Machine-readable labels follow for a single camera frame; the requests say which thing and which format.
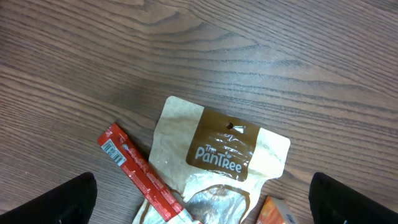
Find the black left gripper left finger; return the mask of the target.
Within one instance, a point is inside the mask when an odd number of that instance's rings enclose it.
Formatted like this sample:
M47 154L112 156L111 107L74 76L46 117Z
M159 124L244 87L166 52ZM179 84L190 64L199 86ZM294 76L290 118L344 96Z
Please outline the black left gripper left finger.
M1 224L87 224L97 198L97 184L85 172L1 215Z

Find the red snack stick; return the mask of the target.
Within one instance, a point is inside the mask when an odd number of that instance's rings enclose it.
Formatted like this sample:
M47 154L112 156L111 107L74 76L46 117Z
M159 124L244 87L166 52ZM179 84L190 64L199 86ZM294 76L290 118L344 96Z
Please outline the red snack stick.
M113 123L98 138L102 150L124 171L166 223L198 223L172 195L127 134Z

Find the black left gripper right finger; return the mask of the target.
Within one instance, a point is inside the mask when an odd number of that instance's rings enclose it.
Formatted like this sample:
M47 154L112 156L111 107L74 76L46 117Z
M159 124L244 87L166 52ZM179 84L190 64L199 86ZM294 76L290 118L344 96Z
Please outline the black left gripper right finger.
M315 224L397 224L397 213L330 176L316 172L308 199Z

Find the beige Pantree snack pouch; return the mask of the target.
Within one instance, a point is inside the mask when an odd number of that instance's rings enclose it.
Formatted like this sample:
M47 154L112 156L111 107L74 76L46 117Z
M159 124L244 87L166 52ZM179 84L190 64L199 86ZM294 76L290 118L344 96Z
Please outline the beige Pantree snack pouch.
M284 171L290 140L250 122L170 96L149 164L202 223L241 223L269 179Z

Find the small orange box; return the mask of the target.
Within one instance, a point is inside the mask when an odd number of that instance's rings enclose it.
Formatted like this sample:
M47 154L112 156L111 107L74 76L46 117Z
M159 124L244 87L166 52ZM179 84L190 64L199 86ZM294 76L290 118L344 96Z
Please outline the small orange box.
M299 224L299 222L285 200L268 195L256 224Z

